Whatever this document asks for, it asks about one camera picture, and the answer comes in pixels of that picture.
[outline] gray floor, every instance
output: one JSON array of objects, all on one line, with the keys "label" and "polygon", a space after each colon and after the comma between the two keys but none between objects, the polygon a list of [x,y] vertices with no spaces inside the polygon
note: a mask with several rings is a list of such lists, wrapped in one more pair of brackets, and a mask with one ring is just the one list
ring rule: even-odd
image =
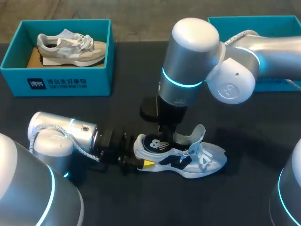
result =
[{"label": "gray floor", "polygon": [[184,17],[296,15],[300,0],[0,0],[0,43],[21,20],[112,19],[116,40],[167,40]]}]

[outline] cardboard insert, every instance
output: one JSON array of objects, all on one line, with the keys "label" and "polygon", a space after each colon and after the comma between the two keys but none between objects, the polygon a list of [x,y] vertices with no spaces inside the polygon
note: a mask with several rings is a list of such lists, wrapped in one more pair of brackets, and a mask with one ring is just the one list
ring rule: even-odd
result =
[{"label": "cardboard insert", "polygon": [[[103,67],[104,60],[100,61],[99,64],[94,65],[93,67]],[[60,65],[60,66],[44,66],[40,61],[40,53],[36,47],[32,50],[32,55],[27,64],[27,68],[54,68],[54,67],[76,67],[75,65]]]}]

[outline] cable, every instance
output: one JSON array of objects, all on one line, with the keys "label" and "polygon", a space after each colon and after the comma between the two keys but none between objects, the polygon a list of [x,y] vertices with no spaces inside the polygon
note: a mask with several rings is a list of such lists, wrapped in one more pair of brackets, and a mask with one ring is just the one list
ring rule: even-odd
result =
[{"label": "cable", "polygon": [[90,159],[93,159],[93,160],[99,162],[99,158],[98,158],[98,157],[96,157],[95,155],[91,155],[91,154],[89,154],[88,152],[85,152],[85,151],[84,151],[84,150],[83,150],[83,149],[75,142],[75,140],[70,136],[70,134],[67,133],[67,131],[66,131],[64,128],[62,128],[62,127],[60,127],[60,126],[58,126],[58,125],[55,125],[55,124],[44,124],[44,125],[41,125],[41,126],[38,126],[38,127],[37,127],[37,130],[34,132],[34,134],[32,135],[32,138],[30,139],[29,151],[30,151],[31,153],[33,153],[33,145],[34,145],[34,141],[35,141],[35,139],[36,139],[37,134],[38,134],[41,130],[43,130],[43,129],[45,129],[45,128],[49,128],[49,127],[55,128],[56,130],[58,130],[58,131],[60,131],[61,133],[63,133],[63,134],[65,135],[66,138],[68,138],[69,140],[71,140],[71,142],[73,143],[74,147],[75,147],[80,153],[82,153],[84,156],[86,156],[86,157],[88,157],[88,158],[90,158]]},{"label": "cable", "polygon": [[233,37],[231,37],[230,39],[228,39],[226,42],[225,42],[225,45],[229,45],[231,44],[232,42],[236,41],[237,39],[240,39],[241,37],[243,36],[246,36],[248,34],[252,34],[252,35],[256,35],[256,36],[259,36],[259,34],[255,31],[252,31],[252,30],[246,30],[246,31],[243,31],[243,32],[240,32],[236,35],[234,35]]},{"label": "cable", "polygon": [[295,82],[293,82],[290,79],[286,79],[285,80],[287,83],[291,84],[292,86],[294,86],[297,90],[301,91],[301,86],[297,85]]}]

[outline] table surface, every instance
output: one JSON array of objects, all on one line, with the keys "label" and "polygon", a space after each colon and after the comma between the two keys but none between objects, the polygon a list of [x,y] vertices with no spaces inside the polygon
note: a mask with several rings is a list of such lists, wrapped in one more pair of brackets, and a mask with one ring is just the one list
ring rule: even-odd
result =
[{"label": "table surface", "polygon": [[[7,47],[0,45],[1,58]],[[143,97],[157,94],[166,47],[167,42],[116,43],[110,97],[14,98],[0,76],[0,132],[27,147],[29,121],[44,111],[102,128],[155,133],[157,125],[139,117],[139,106]],[[188,135],[204,124],[204,140],[226,150],[225,168],[199,179],[172,172],[124,176],[118,166],[107,173],[91,171],[81,156],[70,180],[84,200],[83,225],[270,225],[269,195],[301,138],[299,101],[298,92],[254,93],[245,103],[226,105],[203,85],[178,132]]]}]

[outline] teal shoe box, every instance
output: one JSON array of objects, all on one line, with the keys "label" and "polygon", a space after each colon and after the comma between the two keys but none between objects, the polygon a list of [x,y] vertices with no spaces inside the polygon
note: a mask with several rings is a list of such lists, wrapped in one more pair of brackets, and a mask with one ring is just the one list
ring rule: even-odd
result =
[{"label": "teal shoe box", "polygon": [[[301,24],[296,16],[223,16],[209,17],[208,22],[217,29],[223,42],[245,30],[254,30],[267,37],[301,35]],[[301,81],[294,82],[301,86]],[[285,80],[263,78],[257,80],[254,91],[298,90]]]},{"label": "teal shoe box", "polygon": [[[107,43],[103,67],[26,68],[37,36],[64,29]],[[108,96],[111,93],[114,39],[110,20],[21,21],[1,64],[1,73],[15,97]]]}]

